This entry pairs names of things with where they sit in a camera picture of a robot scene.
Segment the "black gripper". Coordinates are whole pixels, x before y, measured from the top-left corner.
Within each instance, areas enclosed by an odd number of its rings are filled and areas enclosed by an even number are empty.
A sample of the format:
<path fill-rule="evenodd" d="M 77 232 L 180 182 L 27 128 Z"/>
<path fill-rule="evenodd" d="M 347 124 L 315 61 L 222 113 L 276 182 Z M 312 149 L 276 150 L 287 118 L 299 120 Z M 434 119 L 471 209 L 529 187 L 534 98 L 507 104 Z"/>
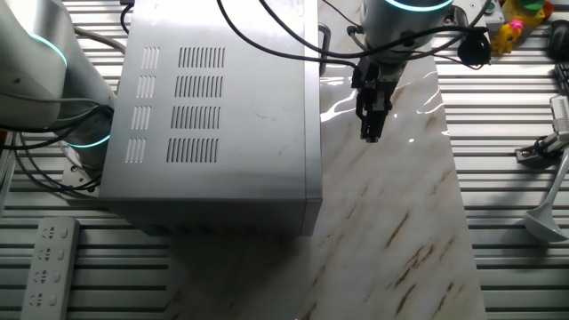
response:
<path fill-rule="evenodd" d="M 360 139 L 367 143 L 378 140 L 392 109 L 391 95 L 405 70 L 407 62 L 377 63 L 368 58 L 361 58 L 353 72 L 351 87 L 357 91 L 356 115 L 361 121 Z M 374 137 L 370 134 L 371 119 L 368 112 L 368 91 L 363 88 L 373 88 L 377 91 L 376 106 L 374 107 Z"/>

